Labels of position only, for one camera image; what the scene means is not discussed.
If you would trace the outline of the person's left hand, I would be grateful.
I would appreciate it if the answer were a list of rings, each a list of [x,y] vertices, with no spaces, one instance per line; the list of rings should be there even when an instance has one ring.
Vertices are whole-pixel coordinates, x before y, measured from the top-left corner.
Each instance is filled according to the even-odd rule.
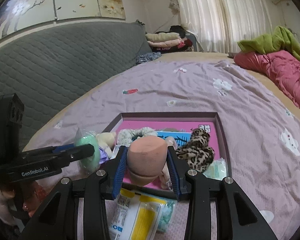
[[[36,181],[0,185],[0,220],[15,226],[16,218],[31,218],[46,198],[47,192]]]

